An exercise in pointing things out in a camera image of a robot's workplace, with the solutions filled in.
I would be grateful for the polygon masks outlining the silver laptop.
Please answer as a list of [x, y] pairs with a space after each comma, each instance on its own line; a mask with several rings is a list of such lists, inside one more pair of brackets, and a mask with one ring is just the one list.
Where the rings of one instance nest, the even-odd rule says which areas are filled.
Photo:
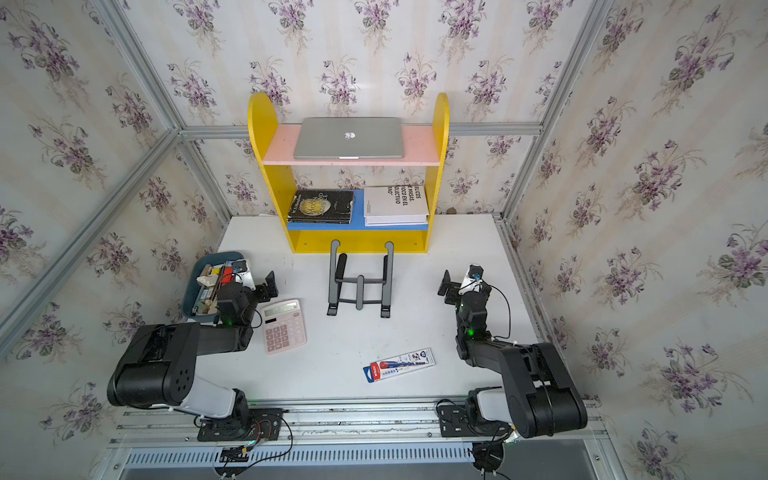
[[302, 122], [293, 156], [299, 160], [402, 158], [402, 124], [396, 117], [310, 117]]

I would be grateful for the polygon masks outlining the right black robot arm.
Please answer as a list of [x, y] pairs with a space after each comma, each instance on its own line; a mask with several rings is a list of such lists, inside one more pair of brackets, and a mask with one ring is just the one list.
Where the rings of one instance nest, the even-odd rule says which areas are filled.
[[486, 305], [493, 287], [482, 273], [481, 267], [472, 265], [470, 277], [455, 282], [445, 272], [437, 292], [455, 307], [459, 358], [501, 377], [499, 387], [468, 393], [468, 427], [487, 434], [500, 426], [503, 434], [515, 432], [524, 438], [585, 428], [587, 408], [557, 348], [549, 342], [508, 342], [488, 330]]

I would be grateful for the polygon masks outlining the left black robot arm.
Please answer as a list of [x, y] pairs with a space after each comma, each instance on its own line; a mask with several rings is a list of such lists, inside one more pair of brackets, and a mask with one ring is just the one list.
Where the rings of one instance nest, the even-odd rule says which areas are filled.
[[244, 316], [237, 323], [207, 325], [191, 321], [140, 327], [109, 380], [109, 403], [247, 422], [245, 394], [197, 375], [197, 358], [246, 350], [253, 336], [256, 306], [277, 296], [275, 274], [269, 273], [262, 284], [245, 289]]

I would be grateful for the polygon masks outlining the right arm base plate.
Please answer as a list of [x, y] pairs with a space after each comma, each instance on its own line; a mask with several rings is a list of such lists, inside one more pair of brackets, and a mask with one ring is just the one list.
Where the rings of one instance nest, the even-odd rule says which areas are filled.
[[505, 439], [516, 434], [508, 423], [487, 421], [471, 417], [464, 404], [449, 399], [438, 400], [435, 404], [440, 435], [443, 438], [488, 437]]

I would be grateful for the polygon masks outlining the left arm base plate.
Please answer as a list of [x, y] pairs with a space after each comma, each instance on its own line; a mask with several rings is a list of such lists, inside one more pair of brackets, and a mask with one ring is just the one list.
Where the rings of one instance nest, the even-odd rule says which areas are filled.
[[283, 414], [280, 408], [257, 408], [250, 409], [243, 418], [203, 419], [199, 422], [197, 441], [273, 441], [279, 436]]

